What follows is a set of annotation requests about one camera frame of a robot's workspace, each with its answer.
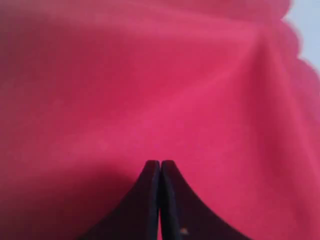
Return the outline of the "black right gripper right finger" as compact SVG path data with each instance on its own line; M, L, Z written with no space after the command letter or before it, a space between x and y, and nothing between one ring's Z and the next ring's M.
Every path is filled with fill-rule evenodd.
M192 190L176 163L161 163L159 211L163 240L248 240L212 212Z

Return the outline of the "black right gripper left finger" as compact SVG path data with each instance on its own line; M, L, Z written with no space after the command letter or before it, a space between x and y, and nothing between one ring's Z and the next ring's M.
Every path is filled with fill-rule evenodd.
M160 163L148 160L120 203L79 240L156 240Z

